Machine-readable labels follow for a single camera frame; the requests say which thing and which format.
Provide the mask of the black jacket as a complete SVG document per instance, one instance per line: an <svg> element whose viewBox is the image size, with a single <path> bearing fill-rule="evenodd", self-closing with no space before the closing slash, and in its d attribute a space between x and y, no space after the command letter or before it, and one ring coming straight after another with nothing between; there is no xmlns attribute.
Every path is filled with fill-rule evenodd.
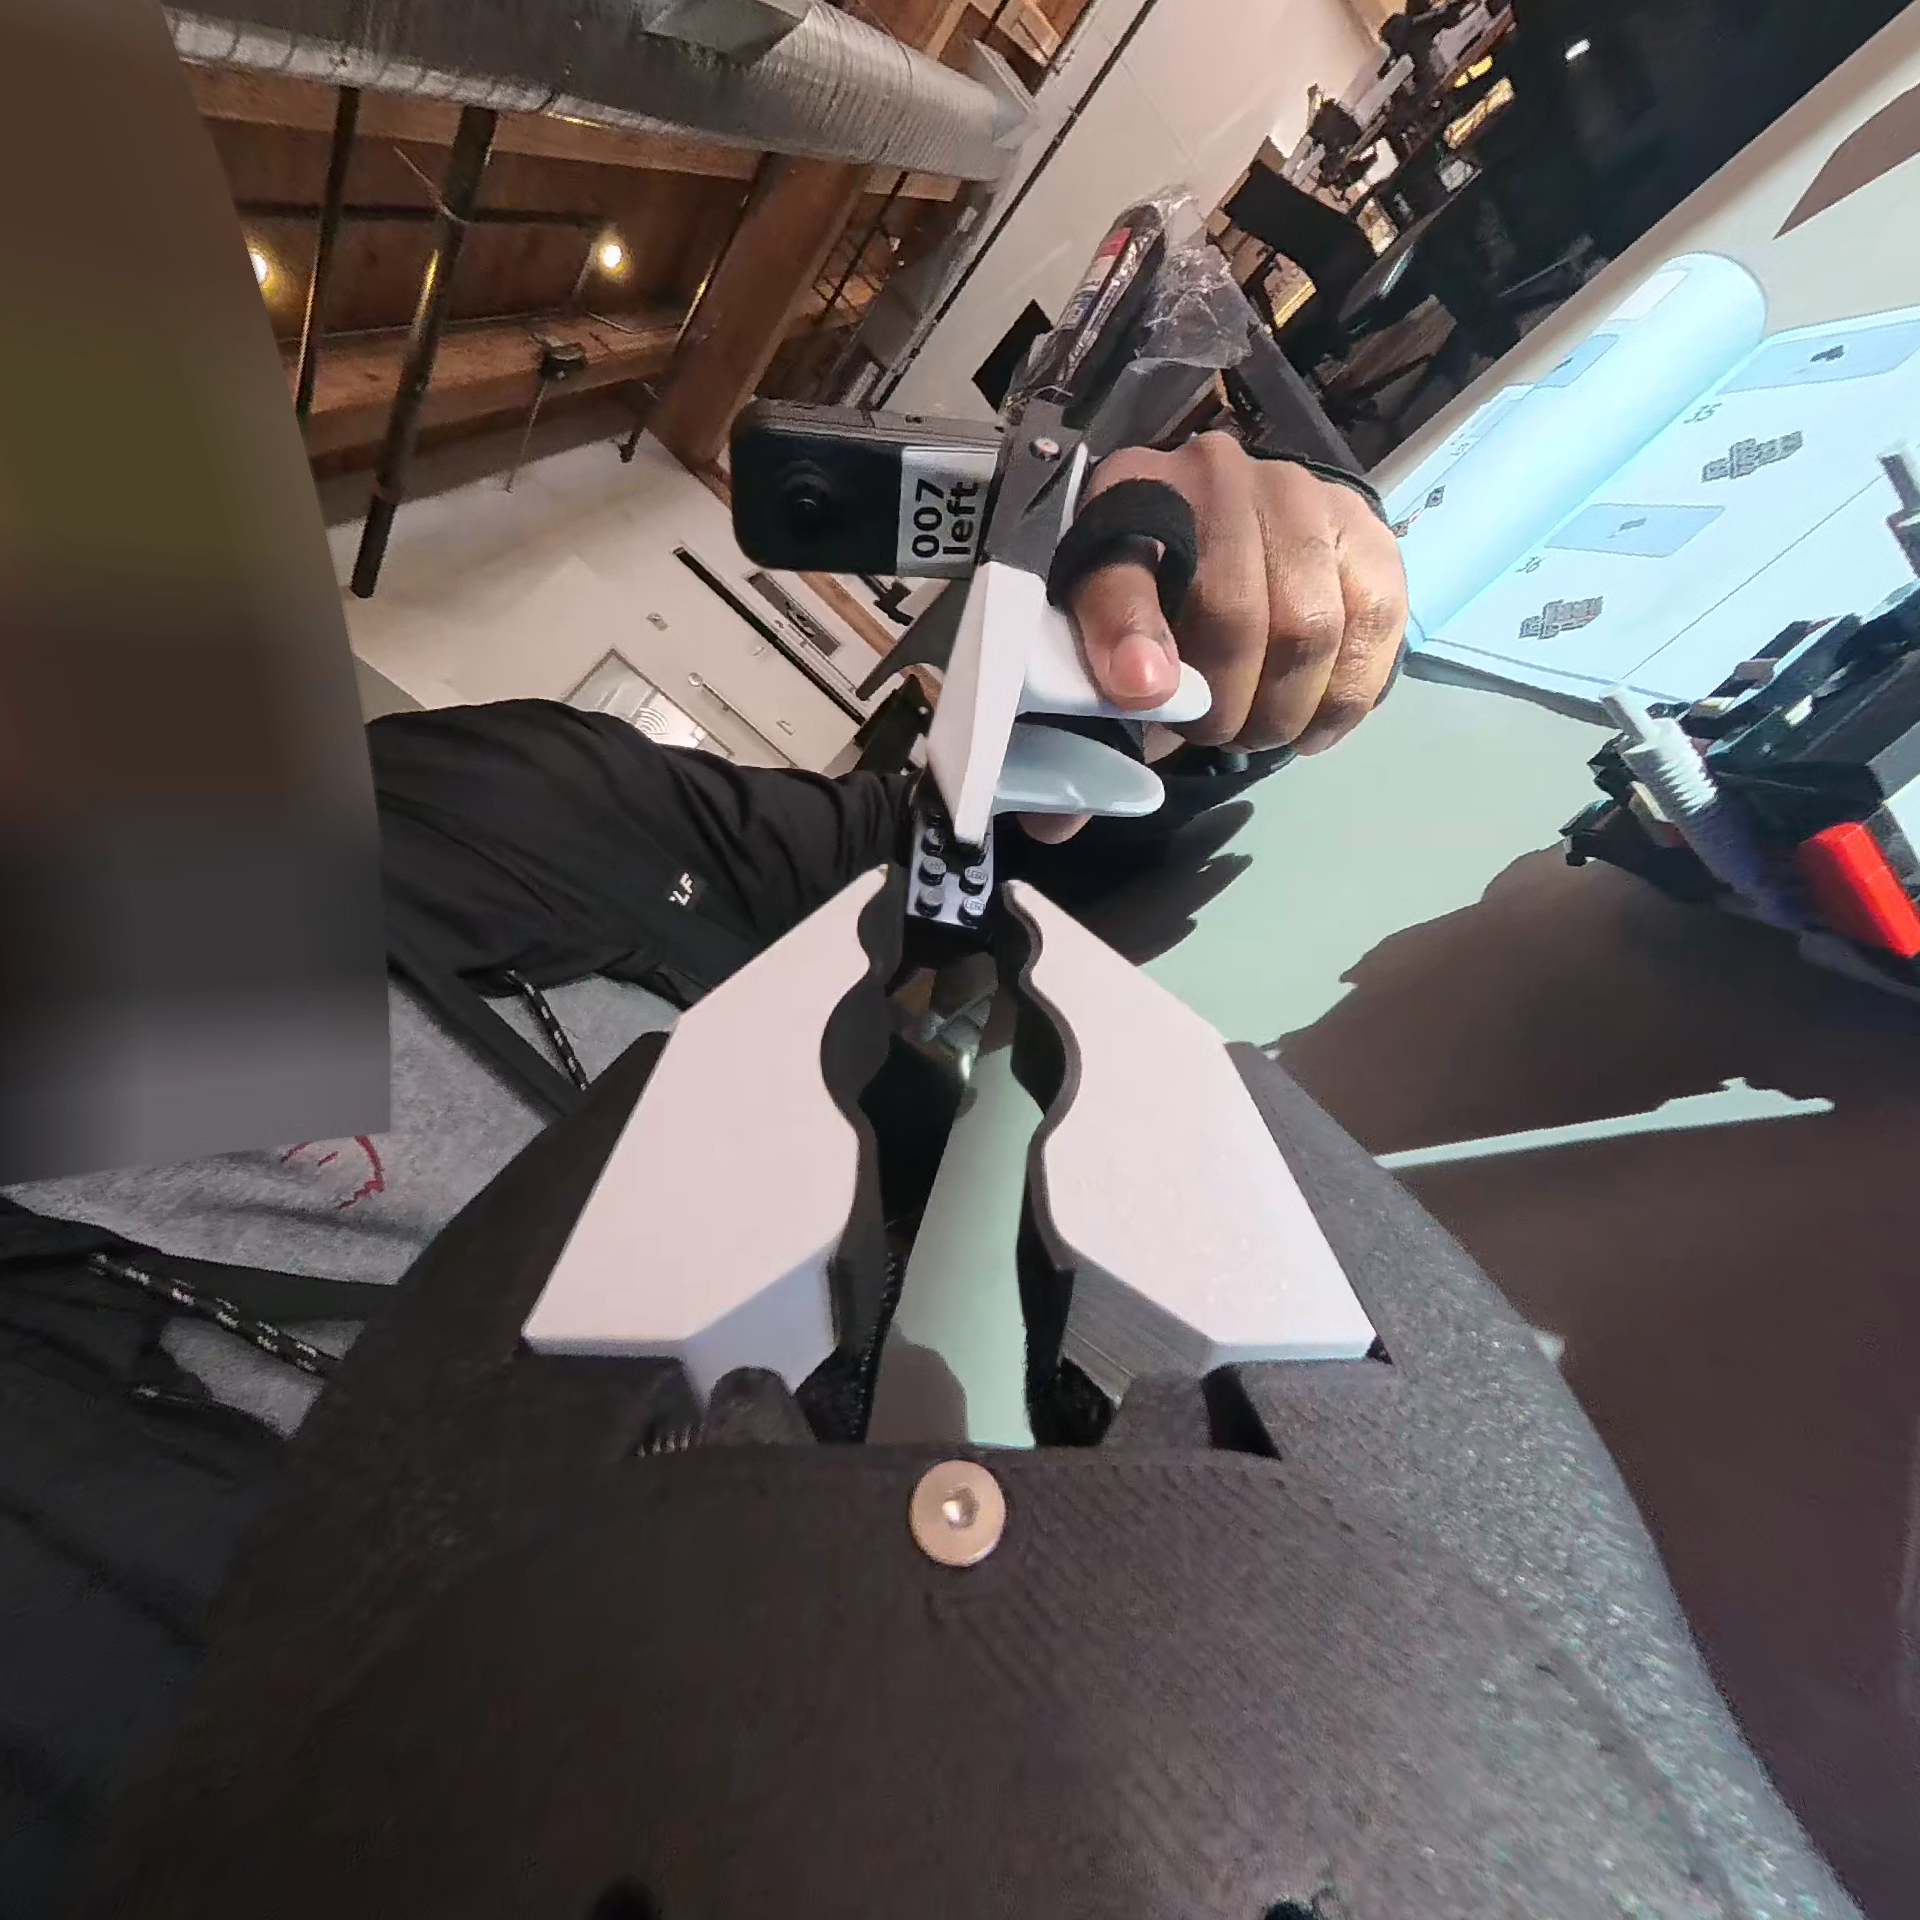
<svg viewBox="0 0 1920 1920"><path fill-rule="evenodd" d="M157 1253L2 1209L2 1907L64 1916L171 1743L290 1437L167 1333L211 1324L323 1384L388 1287Z"/></svg>

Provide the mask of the silver ventilation duct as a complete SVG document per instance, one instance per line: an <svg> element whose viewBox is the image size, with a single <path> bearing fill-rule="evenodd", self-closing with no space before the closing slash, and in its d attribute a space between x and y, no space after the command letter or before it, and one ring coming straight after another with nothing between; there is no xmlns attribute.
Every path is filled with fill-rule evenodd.
<svg viewBox="0 0 1920 1920"><path fill-rule="evenodd" d="M995 54L959 71L840 5L182 4L195 67L402 101L997 179L1032 101Z"/></svg>

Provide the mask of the person's left forearm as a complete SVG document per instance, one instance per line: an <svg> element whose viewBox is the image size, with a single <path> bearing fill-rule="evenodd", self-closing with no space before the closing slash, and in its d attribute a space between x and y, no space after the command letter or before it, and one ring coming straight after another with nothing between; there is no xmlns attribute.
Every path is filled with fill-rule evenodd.
<svg viewBox="0 0 1920 1920"><path fill-rule="evenodd" d="M391 973L431 1005L591 977L695 1005L904 853L918 798L537 699L385 715L366 753Z"/></svg>

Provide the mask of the black studded brick plate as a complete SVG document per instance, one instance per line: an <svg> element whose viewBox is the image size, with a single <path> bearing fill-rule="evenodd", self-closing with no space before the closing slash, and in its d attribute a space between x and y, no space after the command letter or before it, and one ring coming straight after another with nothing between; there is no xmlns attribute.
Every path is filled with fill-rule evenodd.
<svg viewBox="0 0 1920 1920"><path fill-rule="evenodd" d="M984 956L997 923L995 828L965 842L939 803L918 803L904 838L902 957L914 966L947 966Z"/></svg>

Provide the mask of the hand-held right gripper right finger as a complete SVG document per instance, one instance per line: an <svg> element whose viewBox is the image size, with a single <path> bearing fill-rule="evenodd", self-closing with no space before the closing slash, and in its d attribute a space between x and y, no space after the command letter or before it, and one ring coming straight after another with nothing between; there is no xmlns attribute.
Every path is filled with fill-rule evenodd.
<svg viewBox="0 0 1920 1920"><path fill-rule="evenodd" d="M1378 1329L1225 1038L1028 882L1003 886L1034 1374L1351 1361Z"/></svg>

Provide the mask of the person's left hand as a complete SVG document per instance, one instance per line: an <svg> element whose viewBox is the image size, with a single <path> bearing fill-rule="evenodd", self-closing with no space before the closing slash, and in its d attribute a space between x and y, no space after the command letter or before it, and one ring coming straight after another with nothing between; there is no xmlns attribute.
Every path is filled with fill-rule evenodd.
<svg viewBox="0 0 1920 1920"><path fill-rule="evenodd" d="M1156 588L1156 546L1135 542L1069 601L1104 697L1164 708L1192 666L1214 704L1189 744L1320 755L1379 704L1406 631L1406 575L1388 523L1351 486L1247 455L1208 434L1171 451L1125 448L1089 493L1168 486L1195 517L1195 581L1180 621Z"/></svg>

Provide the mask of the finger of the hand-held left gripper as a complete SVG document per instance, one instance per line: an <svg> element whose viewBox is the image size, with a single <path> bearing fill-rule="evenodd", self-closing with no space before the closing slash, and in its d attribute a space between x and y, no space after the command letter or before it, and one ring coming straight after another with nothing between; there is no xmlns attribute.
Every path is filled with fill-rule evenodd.
<svg viewBox="0 0 1920 1920"><path fill-rule="evenodd" d="M1018 722L1126 722L1092 683L1069 616L1022 567L981 567L965 596L944 689L927 740L927 767L959 835L997 817L997 775Z"/></svg>
<svg viewBox="0 0 1920 1920"><path fill-rule="evenodd" d="M1147 817L1164 800L1151 765L1057 726L1018 722L997 775L1001 815Z"/></svg>

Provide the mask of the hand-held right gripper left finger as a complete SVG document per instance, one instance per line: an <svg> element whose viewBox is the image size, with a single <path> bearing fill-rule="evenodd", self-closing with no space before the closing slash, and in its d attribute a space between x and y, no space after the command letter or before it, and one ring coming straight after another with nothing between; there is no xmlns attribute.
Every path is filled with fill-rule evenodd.
<svg viewBox="0 0 1920 1920"><path fill-rule="evenodd" d="M803 1387L868 1355L890 1262L864 1100L899 936L902 875L879 865L676 1023L529 1348L676 1361L699 1395L736 1369Z"/></svg>

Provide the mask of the grey hoodie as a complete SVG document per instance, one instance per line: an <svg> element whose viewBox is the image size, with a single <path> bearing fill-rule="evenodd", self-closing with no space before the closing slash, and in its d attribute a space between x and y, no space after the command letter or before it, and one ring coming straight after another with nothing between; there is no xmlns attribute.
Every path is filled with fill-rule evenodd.
<svg viewBox="0 0 1920 1920"><path fill-rule="evenodd" d="M679 1010L608 977L543 989L588 1078ZM385 1135L117 1167L6 1188L41 1216L157 1253L328 1283L397 1284L439 1233L539 1138L546 1119L391 977L393 1125ZM294 1436L323 1383L245 1340L190 1324L163 1348L224 1406Z"/></svg>

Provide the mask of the light blue instruction booklet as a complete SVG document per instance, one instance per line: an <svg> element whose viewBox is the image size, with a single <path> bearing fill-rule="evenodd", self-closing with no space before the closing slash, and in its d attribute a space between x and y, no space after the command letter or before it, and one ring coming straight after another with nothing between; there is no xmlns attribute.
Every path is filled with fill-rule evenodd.
<svg viewBox="0 0 1920 1920"><path fill-rule="evenodd" d="M1793 622L1915 585L1917 308L1770 331L1673 256L1391 493L1406 671L1601 717L1706 697Z"/></svg>

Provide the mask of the black plastic-wrapped item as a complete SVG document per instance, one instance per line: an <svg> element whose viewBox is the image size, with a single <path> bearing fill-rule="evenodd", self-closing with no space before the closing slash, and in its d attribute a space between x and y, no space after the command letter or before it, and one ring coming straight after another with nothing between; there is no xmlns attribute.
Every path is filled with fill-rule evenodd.
<svg viewBox="0 0 1920 1920"><path fill-rule="evenodd" d="M1175 187L1126 206L1104 237L1060 322L1027 355L1003 419L1055 407L1096 456L1167 444L1217 377L1254 348L1257 316L1206 233L1206 212Z"/></svg>

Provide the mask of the toy brick truck model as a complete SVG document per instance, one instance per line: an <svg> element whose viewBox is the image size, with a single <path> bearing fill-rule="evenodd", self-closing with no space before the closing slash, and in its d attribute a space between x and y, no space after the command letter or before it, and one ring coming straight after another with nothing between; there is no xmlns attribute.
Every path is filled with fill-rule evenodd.
<svg viewBox="0 0 1920 1920"><path fill-rule="evenodd" d="M1572 868L1785 935L1917 998L1915 438L1605 708Z"/></svg>

